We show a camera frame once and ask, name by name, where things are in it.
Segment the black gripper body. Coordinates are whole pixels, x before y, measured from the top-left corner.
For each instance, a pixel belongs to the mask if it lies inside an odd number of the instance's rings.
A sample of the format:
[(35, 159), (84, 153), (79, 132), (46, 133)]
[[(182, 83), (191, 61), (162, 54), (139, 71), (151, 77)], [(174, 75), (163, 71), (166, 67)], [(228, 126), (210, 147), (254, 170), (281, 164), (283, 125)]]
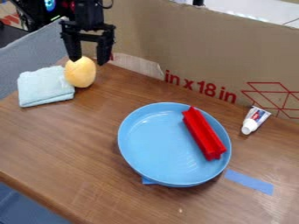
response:
[[(67, 44), (79, 43), (80, 41), (99, 42), (104, 39), (108, 43), (115, 43), (115, 29), (112, 24), (95, 24), (91, 27), (83, 27), (75, 21), (60, 21), (62, 33), (60, 37)], [(98, 32), (103, 33), (98, 36), (95, 34), (84, 34), (84, 32)]]

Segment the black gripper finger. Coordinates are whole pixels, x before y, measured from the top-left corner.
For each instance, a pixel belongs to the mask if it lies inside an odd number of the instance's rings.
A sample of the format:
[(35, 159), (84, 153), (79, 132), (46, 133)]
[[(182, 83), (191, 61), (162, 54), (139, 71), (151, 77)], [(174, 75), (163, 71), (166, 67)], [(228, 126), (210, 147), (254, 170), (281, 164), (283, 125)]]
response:
[(78, 61), (82, 58), (80, 34), (76, 31), (63, 30), (60, 33), (67, 53), (71, 61)]
[(112, 46), (115, 44), (115, 31), (104, 31), (98, 39), (98, 64), (103, 66), (110, 61)]

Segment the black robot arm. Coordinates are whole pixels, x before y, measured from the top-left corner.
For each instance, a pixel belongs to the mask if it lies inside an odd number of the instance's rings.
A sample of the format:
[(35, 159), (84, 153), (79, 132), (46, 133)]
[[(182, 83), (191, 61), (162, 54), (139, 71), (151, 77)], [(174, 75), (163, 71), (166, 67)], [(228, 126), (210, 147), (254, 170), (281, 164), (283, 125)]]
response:
[(115, 29), (112, 24), (104, 23), (104, 9), (111, 9), (103, 4), (103, 0), (74, 0), (74, 18), (60, 21), (60, 38), (72, 62), (82, 55), (80, 42), (95, 42), (98, 44), (98, 64), (103, 66), (108, 61), (115, 44)]

